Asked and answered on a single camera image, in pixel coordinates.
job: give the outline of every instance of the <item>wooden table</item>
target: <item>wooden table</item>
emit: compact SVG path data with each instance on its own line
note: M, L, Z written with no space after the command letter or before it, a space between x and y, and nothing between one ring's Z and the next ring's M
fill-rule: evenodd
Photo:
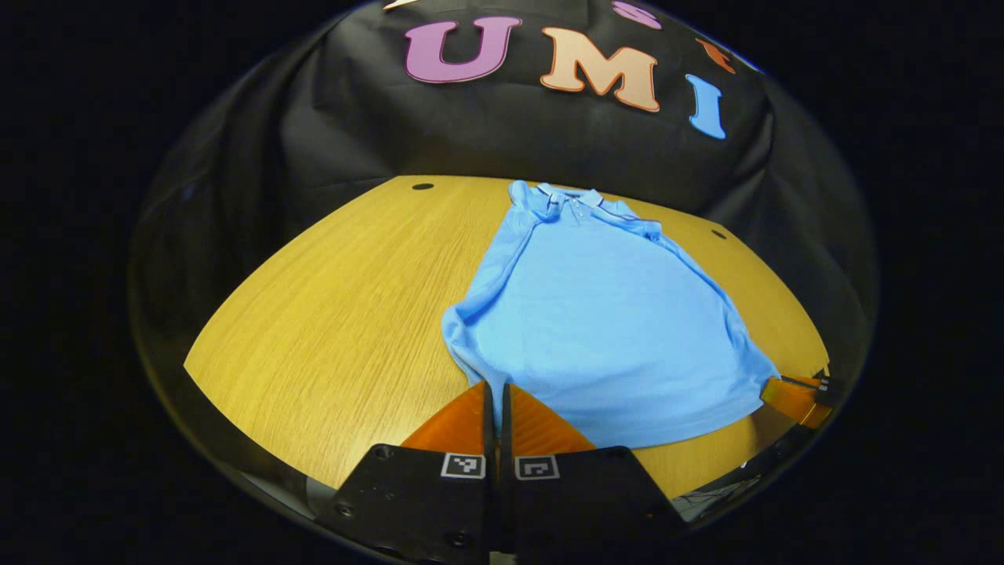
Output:
M440 323L509 209L510 182L412 176L366 192L252 273L206 325L186 369L253 441L339 488L370 446L400 444L467 389ZM420 183L434 187L413 189ZM826 366L801 305L735 235L624 200L662 222L729 293L778 370L811 376ZM735 469L792 423L764 406L713 434L635 454L673 498Z

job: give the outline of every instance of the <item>orange letter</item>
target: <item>orange letter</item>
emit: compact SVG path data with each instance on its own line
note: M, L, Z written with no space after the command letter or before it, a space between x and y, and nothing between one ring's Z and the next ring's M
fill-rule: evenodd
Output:
M585 83L575 75L576 69L581 67L597 94L605 94L620 78L620 87L613 92L618 100L648 111L659 111L652 81L652 69L659 64L655 57L638 49L620 47L613 56L606 58L588 37L577 31L545 27L543 32L554 40L551 72L540 77L544 86L581 92Z
M711 60L717 62L718 66L721 66L722 68L728 70L733 74L736 73L736 69L732 68L731 66L729 66L729 63L725 62L729 60L729 57L725 56L725 53L723 53L722 51L719 51L718 47L702 39L698 39L697 42L704 45L704 52L708 53L708 56L711 57Z

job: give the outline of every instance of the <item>black fabric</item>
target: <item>black fabric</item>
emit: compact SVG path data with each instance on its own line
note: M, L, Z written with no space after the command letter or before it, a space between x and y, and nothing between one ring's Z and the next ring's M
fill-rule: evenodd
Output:
M181 364L245 277L314 222L403 174L587 187L720 222L805 307L834 377L856 377L876 315L875 256L863 203L825 134L770 77L736 58L737 72L726 72L695 40L703 36L655 8L661 30L606 1L572 4L583 9L567 19L488 0L422 0L390 13L366 4L266 58L207 108L165 159L134 238L134 330L149 370L177 383L165 401L200 404ZM463 61L480 46L471 22L500 14L523 23L494 73L446 84L406 73L409 29L459 22L443 56ZM548 25L585 33L607 56L624 45L654 55L661 110L541 85L552 60L541 33ZM723 91L725 139L689 122L687 73ZM209 451L235 450L224 429L206 423L215 432L204 441L218 445ZM267 460L245 449L255 453L249 461Z

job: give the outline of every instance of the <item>blue polo shirt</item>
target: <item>blue polo shirt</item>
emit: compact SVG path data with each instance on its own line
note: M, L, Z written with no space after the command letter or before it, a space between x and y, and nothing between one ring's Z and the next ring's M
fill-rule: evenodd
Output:
M496 427L511 381L597 448L709 434L760 407L777 376L732 300L659 222L594 190L516 181L443 334Z

